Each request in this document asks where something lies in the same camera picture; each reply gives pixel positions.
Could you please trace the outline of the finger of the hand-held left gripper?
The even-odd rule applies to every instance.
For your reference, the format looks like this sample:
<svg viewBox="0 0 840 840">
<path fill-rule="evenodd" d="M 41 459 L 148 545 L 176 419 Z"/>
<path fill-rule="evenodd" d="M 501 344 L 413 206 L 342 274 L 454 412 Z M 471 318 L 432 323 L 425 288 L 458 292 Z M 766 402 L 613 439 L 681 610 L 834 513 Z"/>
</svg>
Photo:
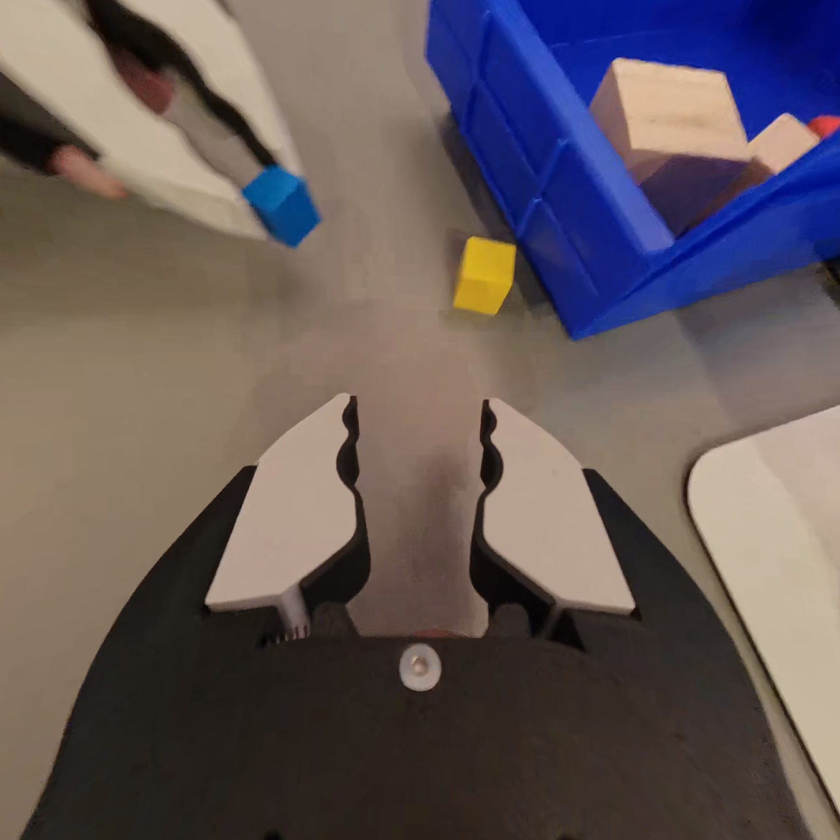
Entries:
<svg viewBox="0 0 840 840">
<path fill-rule="evenodd" d="M 2 2 L 1 50 L 2 73 L 98 151 L 131 193 L 213 230 L 268 239 L 239 188 L 118 80 L 81 2 Z"/>
<path fill-rule="evenodd" d="M 212 172 L 250 183 L 300 155 L 224 2 L 86 2 L 118 80 Z"/>
</svg>

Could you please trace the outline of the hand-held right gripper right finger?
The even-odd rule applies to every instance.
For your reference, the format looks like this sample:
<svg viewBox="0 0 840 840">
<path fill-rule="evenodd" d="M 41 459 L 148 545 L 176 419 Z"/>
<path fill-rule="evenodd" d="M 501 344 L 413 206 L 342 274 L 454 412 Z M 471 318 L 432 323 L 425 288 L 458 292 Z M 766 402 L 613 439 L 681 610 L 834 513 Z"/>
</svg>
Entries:
<svg viewBox="0 0 840 840">
<path fill-rule="evenodd" d="M 567 611 L 632 616 L 634 595 L 577 458 L 496 397 L 482 404 L 479 442 L 469 579 L 488 621 L 516 606 L 530 635 L 549 636 Z"/>
</svg>

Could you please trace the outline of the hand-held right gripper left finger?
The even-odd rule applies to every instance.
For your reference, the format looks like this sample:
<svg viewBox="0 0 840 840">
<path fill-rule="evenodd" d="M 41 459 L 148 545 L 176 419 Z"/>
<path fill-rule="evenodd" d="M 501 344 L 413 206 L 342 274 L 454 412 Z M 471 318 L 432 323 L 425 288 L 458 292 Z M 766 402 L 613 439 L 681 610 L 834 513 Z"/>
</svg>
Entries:
<svg viewBox="0 0 840 840">
<path fill-rule="evenodd" d="M 358 401 L 340 393 L 285 432 L 255 471 L 205 597 L 215 613 L 272 608 L 286 640 L 347 605 L 371 573 Z"/>
</svg>

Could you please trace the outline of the small blue cube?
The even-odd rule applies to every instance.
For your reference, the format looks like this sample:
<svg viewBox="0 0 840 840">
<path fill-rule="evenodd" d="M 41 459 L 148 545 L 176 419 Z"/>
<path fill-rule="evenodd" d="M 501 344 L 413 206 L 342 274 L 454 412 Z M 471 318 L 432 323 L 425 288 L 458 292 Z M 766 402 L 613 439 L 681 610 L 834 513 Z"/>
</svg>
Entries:
<svg viewBox="0 0 840 840">
<path fill-rule="evenodd" d="M 279 164 L 265 168 L 240 191 L 268 234 L 297 248 L 321 223 L 307 182 Z"/>
</svg>

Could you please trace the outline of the yellow block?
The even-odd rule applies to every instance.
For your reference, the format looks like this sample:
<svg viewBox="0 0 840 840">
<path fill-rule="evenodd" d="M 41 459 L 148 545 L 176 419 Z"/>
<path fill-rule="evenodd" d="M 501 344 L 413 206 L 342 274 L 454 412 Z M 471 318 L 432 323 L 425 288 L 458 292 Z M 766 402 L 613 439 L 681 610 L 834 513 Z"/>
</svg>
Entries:
<svg viewBox="0 0 840 840">
<path fill-rule="evenodd" d="M 458 266 L 454 309 L 496 316 L 512 289 L 517 257 L 514 244 L 467 238 Z"/>
</svg>

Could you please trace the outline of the large blue box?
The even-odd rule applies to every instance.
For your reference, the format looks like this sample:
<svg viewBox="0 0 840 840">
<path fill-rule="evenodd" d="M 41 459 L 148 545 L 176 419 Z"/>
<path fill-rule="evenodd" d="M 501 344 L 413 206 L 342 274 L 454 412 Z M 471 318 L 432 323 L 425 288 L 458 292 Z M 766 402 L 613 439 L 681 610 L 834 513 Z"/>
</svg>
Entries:
<svg viewBox="0 0 840 840">
<path fill-rule="evenodd" d="M 838 133 L 676 237 L 589 113 L 612 61 L 722 71 L 753 135 L 838 115 L 838 36 L 828 1 L 435 1 L 426 57 L 577 340 L 838 259 Z"/>
</svg>

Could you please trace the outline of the large wooden cube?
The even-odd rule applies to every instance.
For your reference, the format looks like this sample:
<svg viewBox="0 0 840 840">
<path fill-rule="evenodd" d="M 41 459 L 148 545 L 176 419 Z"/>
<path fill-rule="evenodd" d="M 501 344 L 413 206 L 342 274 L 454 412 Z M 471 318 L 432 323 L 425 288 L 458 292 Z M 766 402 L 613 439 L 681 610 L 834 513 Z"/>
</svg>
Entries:
<svg viewBox="0 0 840 840">
<path fill-rule="evenodd" d="M 748 143 L 743 171 L 695 218 L 694 228 L 748 190 L 780 174 L 815 148 L 822 138 L 789 113 L 783 113 Z"/>
<path fill-rule="evenodd" d="M 749 163 L 739 109 L 718 70 L 616 58 L 590 114 L 676 237 Z"/>
</svg>

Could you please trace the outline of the person's left hand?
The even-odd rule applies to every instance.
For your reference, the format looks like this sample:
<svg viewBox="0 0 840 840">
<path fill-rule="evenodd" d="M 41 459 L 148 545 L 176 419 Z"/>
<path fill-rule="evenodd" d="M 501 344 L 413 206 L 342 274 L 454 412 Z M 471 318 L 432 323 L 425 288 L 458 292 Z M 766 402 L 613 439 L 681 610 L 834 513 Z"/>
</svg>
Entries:
<svg viewBox="0 0 840 840">
<path fill-rule="evenodd" d="M 108 52 L 115 70 L 133 95 L 154 114 L 164 115 L 174 96 L 171 83 L 125 48 L 108 45 Z M 108 200 L 119 200 L 128 195 L 120 181 L 76 146 L 57 148 L 50 158 L 49 168 L 68 183 Z"/>
</svg>

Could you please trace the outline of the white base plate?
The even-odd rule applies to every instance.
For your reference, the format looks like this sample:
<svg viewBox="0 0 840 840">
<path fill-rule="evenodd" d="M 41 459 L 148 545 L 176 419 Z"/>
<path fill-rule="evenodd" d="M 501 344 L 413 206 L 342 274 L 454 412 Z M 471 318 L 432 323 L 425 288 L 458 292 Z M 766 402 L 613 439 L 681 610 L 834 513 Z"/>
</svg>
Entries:
<svg viewBox="0 0 840 840">
<path fill-rule="evenodd" d="M 839 806 L 839 407 L 713 448 L 691 519 L 834 809 Z"/>
</svg>

